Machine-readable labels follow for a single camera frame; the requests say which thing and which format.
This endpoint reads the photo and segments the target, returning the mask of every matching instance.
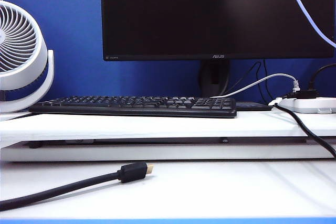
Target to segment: cable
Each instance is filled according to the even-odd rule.
[[[229,89],[228,89],[227,91],[225,91],[224,93],[220,93],[219,95],[226,95],[226,94],[228,94],[234,87],[236,87],[242,80],[244,80],[244,79],[247,77],[247,75],[253,70],[253,68],[254,68],[257,64],[259,64],[259,66],[258,66],[258,68],[257,68],[257,71],[256,71],[256,79],[257,79],[257,81],[258,81],[258,80],[259,80],[258,73],[259,73],[259,69],[260,69],[260,66],[261,66],[261,62],[260,62],[260,61],[257,61],[256,63],[254,63],[254,64],[249,68],[249,70],[247,70],[247,72],[245,72],[245,74],[244,74],[238,81],[236,81],[235,84],[232,85],[231,88],[229,88]],[[263,95],[263,93],[262,93],[262,91],[261,91],[260,84],[258,84],[258,89],[259,89],[259,92],[260,92],[260,95],[261,95],[263,101],[264,101],[265,104],[266,104],[267,101],[266,101],[266,99],[265,99],[265,97],[264,97],[264,95]]]
[[[331,155],[336,159],[336,151],[335,149],[328,144],[325,140],[323,140],[322,138],[320,138],[319,136],[315,135],[310,129],[307,128],[307,126],[305,126],[305,124],[301,121],[301,119],[291,110],[288,110],[284,107],[279,106],[278,103],[276,103],[274,105],[276,108],[287,112],[288,114],[290,114],[295,121],[298,123],[298,125],[301,127],[301,129],[310,137],[312,137],[317,143],[319,143],[320,145],[322,145],[325,149],[327,149]]]
[[[225,83],[224,85],[222,86],[222,90],[218,93],[218,95],[223,95],[223,93],[225,92],[225,90],[227,89],[227,86],[229,85],[229,76],[230,76],[230,61],[229,60],[226,60],[226,61],[223,61],[223,62],[226,62],[226,63],[222,63],[220,64],[220,67],[219,67],[219,77],[220,78],[221,74],[221,70],[225,70],[225,73],[226,73],[226,76],[225,76]]]
[[[123,165],[121,166],[120,170],[118,170],[116,173],[109,173],[94,178],[88,178],[75,183],[71,183],[68,185],[56,187],[50,190],[42,191],[40,193],[31,194],[15,199],[2,200],[0,201],[0,211],[23,207],[41,200],[53,198],[62,194],[69,193],[74,190],[78,190],[88,186],[93,186],[99,183],[115,179],[120,180],[122,183],[131,182],[134,180],[144,178],[146,174],[152,173],[152,170],[153,166],[152,165],[148,166],[145,162]]]
[[[315,89],[315,88],[314,88],[314,83],[315,83],[315,78],[316,78],[316,76],[318,75],[318,73],[321,72],[321,71],[323,71],[323,70],[326,69],[326,68],[331,68],[331,67],[336,67],[336,63],[329,64],[329,65],[326,65],[326,66],[323,66],[322,68],[320,68],[319,70],[317,70],[317,71],[313,74],[313,76],[311,77],[311,79],[310,79],[310,82],[309,82],[309,85],[308,85],[308,89],[309,89],[309,90],[313,90],[313,89]]]
[[[257,72],[256,72],[256,79],[257,79],[257,81],[259,81],[259,76],[258,76],[258,74],[259,74],[260,67],[261,67],[261,63],[260,63],[260,65],[259,65],[259,67],[258,67],[258,69],[257,69]],[[259,83],[258,83],[258,89],[259,89],[259,93],[260,93],[260,95],[261,95],[262,100],[264,101],[265,104],[267,104],[267,101],[266,101],[266,99],[265,99],[265,97],[264,97],[264,94],[263,94],[262,91],[261,91],[261,86],[260,86]]]
[[[235,91],[235,92],[232,92],[232,93],[230,93],[230,94],[220,95],[220,96],[217,96],[217,97],[211,97],[211,98],[225,98],[225,97],[229,97],[229,96],[231,96],[231,95],[234,95],[234,94],[240,93],[240,92],[242,92],[242,91],[244,91],[244,90],[246,90],[246,89],[249,89],[249,88],[253,87],[254,85],[257,85],[258,83],[261,83],[261,82],[263,82],[263,81],[265,81],[265,80],[267,80],[267,79],[270,79],[270,78],[272,78],[272,77],[275,77],[275,76],[284,76],[284,77],[288,77],[288,78],[293,79],[293,80],[294,80],[294,81],[293,81],[293,86],[294,86],[294,87],[293,87],[293,92],[295,93],[295,92],[297,92],[297,91],[300,90],[299,82],[298,82],[297,79],[295,79],[295,77],[293,77],[293,76],[291,76],[291,75],[289,75],[289,74],[285,74],[285,73],[274,73],[274,74],[271,74],[270,76],[266,76],[266,77],[264,77],[264,78],[262,78],[262,79],[260,79],[260,80],[258,80],[258,81],[256,81],[256,82],[253,82],[253,83],[251,83],[250,85],[247,85],[246,87],[243,87],[243,88],[241,88],[241,89],[239,89],[239,90],[237,90],[237,91]]]
[[[265,75],[266,75],[266,76],[268,76],[268,73],[267,73],[267,67],[266,67],[266,60],[265,60],[265,59],[263,59],[263,61],[262,61],[262,62],[264,63],[264,70],[265,70]],[[266,80],[265,84],[266,84],[266,91],[267,91],[267,93],[268,93],[269,97],[271,97],[271,98],[272,98],[272,100],[274,100],[274,97],[273,97],[273,95],[271,94],[271,92],[269,92],[269,89],[268,89],[268,82],[267,82],[267,80]]]
[[[314,20],[309,15],[309,13],[306,10],[305,6],[303,5],[302,1],[301,0],[296,0],[296,1],[299,4],[299,6],[300,6],[301,10],[303,11],[304,15],[306,16],[307,20],[309,21],[309,23],[311,24],[311,26],[314,28],[314,30],[318,33],[318,35],[320,35],[320,37],[322,39],[324,39],[327,43],[329,43],[334,48],[336,48],[336,44],[333,41],[331,41],[326,35],[324,35],[323,32],[321,32],[321,30],[315,24]]]
[[[259,64],[259,66],[260,66],[260,65],[261,65],[261,62],[260,62],[260,61],[257,61],[256,63],[254,63],[254,64],[249,68],[249,70],[247,70],[247,71],[245,72],[245,74],[244,74],[238,81],[236,81],[235,84],[233,84],[228,90],[226,90],[226,91],[224,92],[224,94],[220,94],[220,95],[225,95],[225,94],[227,94],[228,92],[230,92],[235,86],[237,86],[242,80],[244,80],[244,79],[247,77],[247,75],[254,69],[254,67],[255,67],[257,64]]]

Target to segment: black keyboard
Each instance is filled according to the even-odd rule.
[[[234,118],[236,101],[232,98],[195,97],[68,97],[38,102],[33,113],[177,116],[192,118]]]

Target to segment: desk surface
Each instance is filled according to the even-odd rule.
[[[336,113],[298,114],[314,133],[336,136]],[[1,140],[142,137],[305,136],[285,112],[238,112],[234,119],[41,114],[0,122]]]
[[[114,172],[124,163],[1,163],[1,199]],[[155,162],[144,180],[107,182],[1,218],[336,216],[335,161]]]
[[[303,115],[319,135],[336,135],[336,114]],[[22,140],[303,136],[278,110],[239,112],[236,119],[38,115],[0,123],[4,143]],[[124,163],[1,163],[1,199],[114,172]],[[336,162],[155,162],[153,174],[129,184],[104,183],[2,218],[244,218],[336,216]]]

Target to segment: white power strip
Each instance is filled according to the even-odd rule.
[[[315,99],[285,98],[279,102],[281,107],[299,113],[336,113],[336,98],[317,97]]]

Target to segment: black cable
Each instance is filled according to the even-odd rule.
[[[249,68],[249,70],[247,70],[247,71],[245,72],[245,74],[244,74],[238,81],[236,81],[236,83],[233,84],[233,85],[231,86],[231,88],[229,88],[228,90],[226,90],[226,91],[224,92],[224,94],[222,94],[222,95],[229,94],[230,91],[231,91],[234,87],[236,87],[242,80],[244,80],[244,79],[248,76],[248,74],[254,69],[254,67],[255,67],[257,64],[259,64],[259,66],[260,66],[260,65],[261,65],[261,62],[260,62],[260,61],[257,61],[256,63],[254,63],[254,64]]]
[[[131,182],[134,180],[144,178],[146,174],[152,172],[152,169],[153,166],[151,165],[147,166],[145,162],[123,165],[121,166],[120,170],[118,170],[116,173],[109,173],[94,178],[88,178],[68,185],[59,186],[50,190],[42,191],[40,193],[0,201],[0,211],[23,207],[41,200],[53,198],[84,187],[93,186],[96,184],[104,183],[115,179],[120,180],[122,183]]]
[[[227,61],[226,64],[226,78],[225,78],[225,82],[222,86],[222,90],[220,90],[219,95],[223,95],[225,93],[225,90],[227,89],[227,86],[229,85],[229,76],[230,76],[230,61]]]
[[[267,67],[266,67],[266,60],[263,59],[262,62],[264,63],[265,76],[268,76]],[[266,84],[266,90],[267,90],[267,93],[268,93],[269,97],[271,97],[272,100],[274,100],[273,95],[271,94],[271,92],[269,92],[269,89],[268,89],[268,79],[266,79],[265,84]]]
[[[258,69],[257,69],[257,72],[256,72],[256,78],[257,78],[257,81],[259,81],[259,77],[258,77],[258,73],[259,73],[259,70],[260,70],[260,67],[261,67],[261,64],[259,65]],[[259,89],[259,92],[260,92],[260,95],[264,101],[265,104],[268,104],[268,102],[266,101],[262,91],[261,91],[261,86],[260,86],[260,83],[258,83],[258,89]]]
[[[274,105],[275,107],[277,107],[278,109],[287,112],[288,114],[290,114],[295,121],[298,123],[298,125],[301,127],[301,129],[310,137],[312,137],[317,143],[319,143],[321,146],[323,146],[325,149],[327,149],[331,155],[336,159],[336,151],[335,149],[328,144],[325,140],[323,140],[322,138],[320,138],[319,136],[315,135],[310,129],[308,129],[305,124],[301,121],[301,119],[291,110],[288,110],[284,107],[279,106],[277,103]]]
[[[319,70],[317,70],[317,71],[313,74],[313,76],[311,77],[311,79],[310,79],[310,82],[309,82],[309,85],[308,85],[308,89],[309,89],[309,90],[313,90],[313,89],[315,89],[315,88],[314,88],[314,82],[315,82],[315,78],[316,78],[316,76],[318,75],[318,73],[321,72],[321,71],[323,71],[323,70],[326,69],[326,68],[331,68],[331,67],[336,67],[336,63],[329,64],[329,65],[326,65],[326,66],[323,66],[323,67],[321,67]]]

